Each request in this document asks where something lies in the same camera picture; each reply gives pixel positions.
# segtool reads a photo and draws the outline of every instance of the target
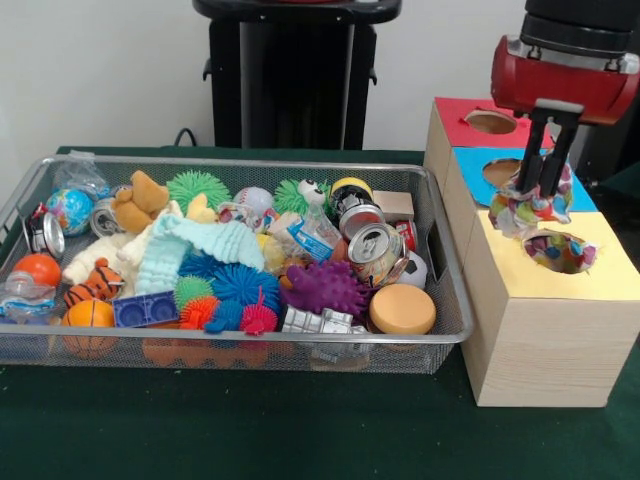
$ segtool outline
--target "wooden box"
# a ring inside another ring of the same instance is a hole
[[[479,406],[602,407],[640,331],[640,275],[600,213],[546,223],[599,247],[575,275],[535,263],[478,211],[464,272],[477,318],[462,345]]]
[[[484,167],[520,160],[529,122],[511,119],[510,133],[502,122],[501,133],[492,134],[469,121],[470,113],[483,111],[509,118],[490,100],[436,99],[425,155],[477,317],[476,330],[462,346],[476,401],[604,406],[640,331],[640,275],[575,177],[572,223],[540,227],[598,246],[590,270],[548,270],[526,254],[521,241],[493,229],[487,207],[496,188],[484,178]],[[552,146],[550,137],[544,146]]]

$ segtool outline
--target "metal basket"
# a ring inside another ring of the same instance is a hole
[[[49,197],[54,173],[67,158],[58,155],[34,165],[0,211],[1,281],[28,253],[20,218]],[[471,334],[471,308],[436,181],[420,167],[122,157],[96,157],[95,161],[111,185],[128,183],[137,169],[158,183],[194,169],[216,175],[232,192],[249,185],[274,191],[280,180],[288,178],[333,182],[345,176],[362,178],[377,190],[411,192],[418,253],[430,270],[426,291],[437,308],[435,327],[420,336],[270,333],[249,337],[242,332],[212,336],[189,330],[0,324],[0,363],[432,374],[453,345]],[[92,234],[67,239],[63,265],[95,239]],[[59,290],[56,313],[62,316],[63,288]]]

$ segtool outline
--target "light blue cloth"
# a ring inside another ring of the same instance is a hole
[[[264,269],[264,256],[256,235],[244,223],[203,225],[187,218],[163,215],[153,225],[138,272],[136,295],[173,290],[191,245],[224,263],[241,263],[258,271]]]

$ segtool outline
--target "black stand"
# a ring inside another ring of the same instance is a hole
[[[212,19],[215,142],[361,149],[376,33],[401,0],[283,4],[193,0]]]

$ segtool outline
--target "tiger toy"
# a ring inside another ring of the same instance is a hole
[[[92,298],[111,300],[118,295],[123,285],[123,278],[109,268],[109,261],[99,258],[89,278],[84,283],[74,285],[64,294],[64,303],[67,308],[71,308],[78,302]]]

